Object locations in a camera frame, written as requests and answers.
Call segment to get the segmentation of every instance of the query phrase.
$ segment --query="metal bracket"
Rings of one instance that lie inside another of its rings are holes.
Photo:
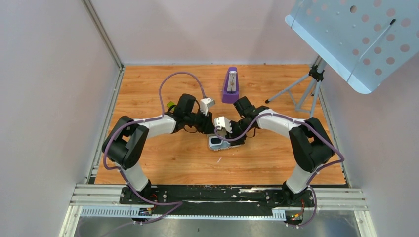
[[[69,206],[59,237],[73,237],[76,233],[82,206]]]
[[[354,211],[361,237],[377,237],[369,211]]]

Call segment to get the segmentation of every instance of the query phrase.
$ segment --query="white wall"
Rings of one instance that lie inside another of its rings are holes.
[[[92,0],[125,64],[301,64],[294,0]]]
[[[55,237],[117,67],[80,0],[1,0],[0,32],[0,236]]]
[[[371,94],[330,67],[324,94],[349,181],[362,188],[379,237],[418,236],[419,54]]]

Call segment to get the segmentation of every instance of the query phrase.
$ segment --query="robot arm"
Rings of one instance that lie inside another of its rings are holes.
[[[298,123],[309,124],[326,141],[331,143],[320,121],[317,118],[303,120],[283,116],[266,106],[256,108],[246,97],[236,101],[234,106],[242,117],[240,121],[229,121],[225,117],[214,120],[218,129],[226,131],[226,138],[230,140],[231,146],[244,144],[246,135],[236,141],[232,140],[243,134],[255,119],[256,122],[251,125],[251,129],[254,127],[267,129],[290,139],[297,165],[292,175],[283,184],[283,196],[287,202],[294,202],[305,192],[313,173],[335,154],[307,127]]]
[[[108,151],[108,157],[115,162],[124,173],[125,177],[138,190],[143,191],[150,187],[151,183],[144,174],[139,160],[144,144],[147,139],[163,135],[176,133],[184,126],[195,127],[198,132],[203,134],[213,133],[212,113],[209,107],[215,104],[211,98],[201,99],[198,103],[200,109],[197,113],[192,112],[195,104],[195,97],[189,94],[183,94],[173,112],[167,112],[163,117],[148,118],[144,122],[140,119],[131,119],[128,116],[121,117],[102,146],[102,152],[105,151],[113,134],[124,124],[138,120],[138,124],[123,129],[112,141]]]

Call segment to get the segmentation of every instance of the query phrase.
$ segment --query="aluminum frame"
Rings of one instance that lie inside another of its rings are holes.
[[[108,129],[109,129],[109,124],[111,123],[112,114],[113,114],[114,109],[115,109],[115,104],[116,104],[116,101],[117,101],[119,90],[121,88],[121,83],[122,83],[122,78],[124,77],[124,72],[125,72],[125,67],[122,67],[121,71],[118,75],[118,78],[115,82],[115,86],[113,88],[111,100],[110,100],[109,106],[108,106],[108,111],[106,112],[105,121],[102,125],[101,133],[100,133],[99,139],[97,141],[96,151],[95,151],[95,154],[93,156],[92,165],[91,165],[91,168],[89,170],[89,173],[86,175],[86,181],[85,181],[86,184],[92,183],[92,181],[94,182],[94,179],[96,178],[97,170],[99,168],[100,157],[101,157],[101,153],[102,153],[102,145],[101,144],[103,144],[103,142],[106,139],[106,134],[107,134]]]
[[[132,212],[139,208],[152,207],[149,204],[120,204],[119,199],[125,185],[76,185],[67,211],[60,237],[73,237],[80,217],[140,217]],[[255,192],[279,187],[244,188],[241,192]],[[318,211],[354,211],[358,229],[363,237],[376,237],[367,203],[361,189],[315,188]],[[217,220],[258,220],[281,221],[284,214],[275,213],[299,210],[298,207],[277,207],[272,216],[199,216],[168,215],[168,219],[217,219]]]
[[[86,8],[86,11],[89,13],[95,27],[97,28],[100,36],[103,39],[103,42],[105,43],[106,47],[108,48],[109,52],[111,53],[112,58],[114,59],[117,66],[122,70],[124,65],[122,64],[121,59],[119,58],[117,51],[115,50],[114,46],[112,45],[111,40],[109,39],[108,34],[105,31],[105,28],[103,27],[102,23],[100,22],[99,16],[97,15],[96,11],[94,10],[93,4],[90,0],[81,0],[83,5]]]

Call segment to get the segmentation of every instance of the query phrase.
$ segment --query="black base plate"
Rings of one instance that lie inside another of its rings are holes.
[[[175,215],[271,216],[272,208],[277,206],[302,207],[301,200],[287,205],[282,199],[280,188],[240,191],[252,187],[255,186],[157,185],[151,187],[150,196],[145,198],[166,203],[183,201],[182,206],[172,213]],[[120,204],[145,204],[128,187],[123,188],[122,193],[124,195],[121,195]],[[310,196],[309,190],[302,196],[306,207],[314,206]],[[173,206],[156,206],[153,213],[164,214],[172,208]]]

